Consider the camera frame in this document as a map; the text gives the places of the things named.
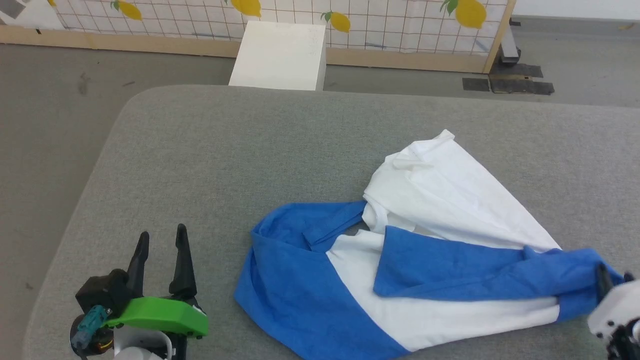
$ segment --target gray table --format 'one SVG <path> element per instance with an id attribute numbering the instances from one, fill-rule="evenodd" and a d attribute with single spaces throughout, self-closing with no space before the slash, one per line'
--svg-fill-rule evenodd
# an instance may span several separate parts
<path id="1" fill-rule="evenodd" d="M 25 357 L 67 360 L 74 293 L 151 233 L 147 295 L 166 295 L 187 225 L 210 335 L 190 360 L 291 359 L 234 302 L 249 230 L 287 202 L 357 200 L 385 155 L 448 129 L 564 249 L 640 274 L 640 110 L 400 95 L 170 86 L 122 110 L 38 298 Z M 584 319 L 409 359 L 605 359 Z"/>

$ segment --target metal leg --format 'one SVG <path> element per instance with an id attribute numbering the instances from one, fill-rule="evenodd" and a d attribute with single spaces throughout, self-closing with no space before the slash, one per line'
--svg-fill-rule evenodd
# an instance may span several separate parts
<path id="1" fill-rule="evenodd" d="M 516 41 L 511 32 L 511 26 L 507 28 L 500 43 L 500 61 L 505 65 L 515 65 L 520 61 L 520 50 L 516 46 Z"/>

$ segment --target gray floor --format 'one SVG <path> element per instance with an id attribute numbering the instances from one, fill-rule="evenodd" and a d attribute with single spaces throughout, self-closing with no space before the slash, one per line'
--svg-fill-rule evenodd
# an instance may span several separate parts
<path id="1" fill-rule="evenodd" d="M 518 32 L 516 39 L 522 62 L 541 65 L 555 94 L 466 92 L 461 78 L 482 76 L 338 66 L 327 68 L 325 90 L 640 107 L 638 38 Z M 224 58 L 0 45 L 3 358 L 19 358 L 52 253 L 122 106 L 155 86 L 225 85 L 233 64 Z"/>

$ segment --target wooden board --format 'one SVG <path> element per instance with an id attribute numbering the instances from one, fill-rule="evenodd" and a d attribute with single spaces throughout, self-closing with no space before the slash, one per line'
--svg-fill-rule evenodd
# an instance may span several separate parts
<path id="1" fill-rule="evenodd" d="M 514 6 L 515 0 L 509 0 L 507 10 L 502 17 L 496 41 L 494 41 L 492 45 L 489 57 L 433 53 L 406 54 L 393 51 L 338 49 L 330 47 L 327 48 L 326 61 L 327 64 L 330 65 L 487 74 L 491 70 L 494 59 L 498 53 L 500 39 L 506 27 L 509 26 L 508 22 Z M 0 25 L 0 43 L 221 56 L 229 58 L 235 58 L 240 48 L 239 42 L 220 40 L 150 37 L 141 35 L 109 35 L 67 30 L 43 29 L 37 31 L 35 29 L 8 25 Z"/>

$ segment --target yellow lemon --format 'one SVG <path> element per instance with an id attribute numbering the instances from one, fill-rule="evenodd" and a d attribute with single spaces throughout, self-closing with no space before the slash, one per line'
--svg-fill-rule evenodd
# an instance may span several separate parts
<path id="1" fill-rule="evenodd" d="M 126 17 L 134 20 L 142 20 L 142 14 L 140 10 L 126 1 L 116 0 L 111 2 L 111 7 L 120 10 Z"/>
<path id="2" fill-rule="evenodd" d="M 349 18 L 346 17 L 343 13 L 339 13 L 339 12 L 322 13 L 320 15 L 320 19 L 322 19 L 323 17 L 326 22 L 331 21 L 331 25 L 337 31 L 348 33 L 349 29 L 351 29 L 351 21 L 349 21 Z"/>
<path id="3" fill-rule="evenodd" d="M 231 0 L 231 5 L 236 8 L 237 11 L 247 16 L 260 17 L 260 1 L 258 0 Z"/>
<path id="4" fill-rule="evenodd" d="M 456 20 L 467 28 L 482 28 L 486 19 L 486 9 L 476 0 L 458 0 Z"/>

